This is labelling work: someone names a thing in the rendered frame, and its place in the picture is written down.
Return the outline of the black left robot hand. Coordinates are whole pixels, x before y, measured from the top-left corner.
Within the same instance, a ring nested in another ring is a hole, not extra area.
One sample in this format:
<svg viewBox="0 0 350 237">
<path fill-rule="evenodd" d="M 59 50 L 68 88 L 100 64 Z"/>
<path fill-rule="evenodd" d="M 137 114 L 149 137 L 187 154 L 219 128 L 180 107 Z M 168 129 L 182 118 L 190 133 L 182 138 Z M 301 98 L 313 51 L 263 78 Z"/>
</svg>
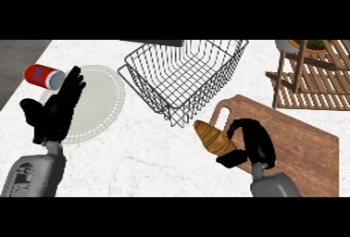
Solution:
<svg viewBox="0 0 350 237">
<path fill-rule="evenodd" d="M 84 86 L 81 69 L 74 67 L 59 92 L 49 97 L 44 104 L 29 98 L 21 101 L 27 123 L 34 128 L 34 143 L 60 142 L 65 139 Z"/>
</svg>

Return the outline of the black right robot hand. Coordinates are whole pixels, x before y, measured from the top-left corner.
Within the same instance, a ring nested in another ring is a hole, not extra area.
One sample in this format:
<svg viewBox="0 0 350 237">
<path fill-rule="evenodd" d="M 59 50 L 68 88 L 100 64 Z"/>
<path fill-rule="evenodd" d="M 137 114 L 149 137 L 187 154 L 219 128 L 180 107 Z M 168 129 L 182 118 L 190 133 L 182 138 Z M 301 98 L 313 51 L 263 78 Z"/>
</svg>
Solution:
<svg viewBox="0 0 350 237">
<path fill-rule="evenodd" d="M 245 149 L 238 149 L 227 152 L 216 162 L 226 168 L 233 168 L 247 161 L 251 163 L 260 162 L 267 165 L 267 169 L 275 167 L 276 154 L 273 143 L 267 134 L 267 130 L 260 124 L 260 121 L 251 118 L 236 119 L 227 130 L 227 137 L 232 138 L 236 129 L 242 129 Z"/>
</svg>

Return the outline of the brown croissant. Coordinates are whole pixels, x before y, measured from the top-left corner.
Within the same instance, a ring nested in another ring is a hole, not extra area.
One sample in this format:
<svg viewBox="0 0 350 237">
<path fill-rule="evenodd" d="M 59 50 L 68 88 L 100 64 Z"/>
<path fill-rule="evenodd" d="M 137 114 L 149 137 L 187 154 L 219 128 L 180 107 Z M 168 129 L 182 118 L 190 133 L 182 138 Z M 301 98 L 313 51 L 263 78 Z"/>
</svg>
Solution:
<svg viewBox="0 0 350 237">
<path fill-rule="evenodd" d="M 196 120 L 193 122 L 193 129 L 201 143 L 211 154 L 223 156 L 236 150 L 236 145 L 229 139 L 227 134 L 207 122 Z"/>
</svg>

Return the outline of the brown wooden cutting board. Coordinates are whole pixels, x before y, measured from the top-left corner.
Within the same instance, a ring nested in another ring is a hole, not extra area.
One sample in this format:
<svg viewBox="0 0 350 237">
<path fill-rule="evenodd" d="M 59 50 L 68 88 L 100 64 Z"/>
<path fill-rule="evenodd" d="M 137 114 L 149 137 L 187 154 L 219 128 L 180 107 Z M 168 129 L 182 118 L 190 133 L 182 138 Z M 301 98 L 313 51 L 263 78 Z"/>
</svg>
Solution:
<svg viewBox="0 0 350 237">
<path fill-rule="evenodd" d="M 239 94 L 217 103 L 211 114 L 213 126 L 223 108 L 230 111 L 223 131 L 235 119 L 255 119 L 267 130 L 276 165 L 266 174 L 283 172 L 301 196 L 338 196 L 340 138 Z"/>
</svg>

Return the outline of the round white placemat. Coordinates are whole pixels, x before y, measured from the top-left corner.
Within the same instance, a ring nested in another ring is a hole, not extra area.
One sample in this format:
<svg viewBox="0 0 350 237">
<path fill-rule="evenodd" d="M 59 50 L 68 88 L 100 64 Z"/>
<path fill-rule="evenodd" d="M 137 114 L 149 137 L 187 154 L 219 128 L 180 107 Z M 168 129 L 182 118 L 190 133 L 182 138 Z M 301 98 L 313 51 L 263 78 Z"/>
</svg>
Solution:
<svg viewBox="0 0 350 237">
<path fill-rule="evenodd" d="M 120 74 L 106 66 L 81 66 L 86 86 L 74 109 L 74 116 L 63 144 L 93 139 L 118 118 L 124 104 L 124 85 Z"/>
</svg>

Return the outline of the red can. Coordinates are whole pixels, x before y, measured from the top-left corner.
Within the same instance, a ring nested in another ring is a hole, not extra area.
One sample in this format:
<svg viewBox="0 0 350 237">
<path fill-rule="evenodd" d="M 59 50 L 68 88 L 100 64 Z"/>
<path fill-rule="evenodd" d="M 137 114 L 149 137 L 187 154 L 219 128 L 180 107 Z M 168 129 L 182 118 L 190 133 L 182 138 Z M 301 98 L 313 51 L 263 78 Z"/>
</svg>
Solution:
<svg viewBox="0 0 350 237">
<path fill-rule="evenodd" d="M 25 69 L 24 78 L 32 85 L 56 91 L 63 85 L 65 73 L 47 66 L 34 64 Z"/>
</svg>

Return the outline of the brown wooden slatted rack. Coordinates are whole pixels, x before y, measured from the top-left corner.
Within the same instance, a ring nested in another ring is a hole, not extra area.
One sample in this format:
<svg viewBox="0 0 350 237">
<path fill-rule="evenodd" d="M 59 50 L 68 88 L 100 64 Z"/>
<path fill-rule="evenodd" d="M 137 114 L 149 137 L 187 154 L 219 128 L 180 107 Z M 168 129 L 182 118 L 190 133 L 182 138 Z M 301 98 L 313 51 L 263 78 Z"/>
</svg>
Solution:
<svg viewBox="0 0 350 237">
<path fill-rule="evenodd" d="M 273 87 L 273 108 L 350 111 L 350 40 L 276 40 L 276 72 L 266 72 Z"/>
</svg>

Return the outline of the dark grey appliance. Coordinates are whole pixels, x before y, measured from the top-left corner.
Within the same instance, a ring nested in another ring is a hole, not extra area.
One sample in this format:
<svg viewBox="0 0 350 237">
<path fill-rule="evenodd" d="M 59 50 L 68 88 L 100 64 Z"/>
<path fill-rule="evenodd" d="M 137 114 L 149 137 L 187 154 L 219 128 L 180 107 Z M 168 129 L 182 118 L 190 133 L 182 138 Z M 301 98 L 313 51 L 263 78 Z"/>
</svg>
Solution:
<svg viewBox="0 0 350 237">
<path fill-rule="evenodd" d="M 125 42 L 182 47 L 185 40 L 123 40 Z"/>
</svg>

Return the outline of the potted green plant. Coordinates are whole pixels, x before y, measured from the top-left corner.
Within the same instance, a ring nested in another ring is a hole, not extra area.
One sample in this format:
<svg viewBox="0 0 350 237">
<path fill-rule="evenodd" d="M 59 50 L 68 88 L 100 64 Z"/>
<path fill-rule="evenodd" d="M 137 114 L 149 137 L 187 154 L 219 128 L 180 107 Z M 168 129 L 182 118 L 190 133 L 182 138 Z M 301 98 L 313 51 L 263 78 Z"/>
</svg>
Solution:
<svg viewBox="0 0 350 237">
<path fill-rule="evenodd" d="M 301 40 L 288 40 L 291 45 L 288 52 L 295 53 L 300 51 Z M 310 54 L 320 54 L 325 52 L 325 44 L 322 40 L 309 40 L 306 42 L 306 52 Z"/>
</svg>

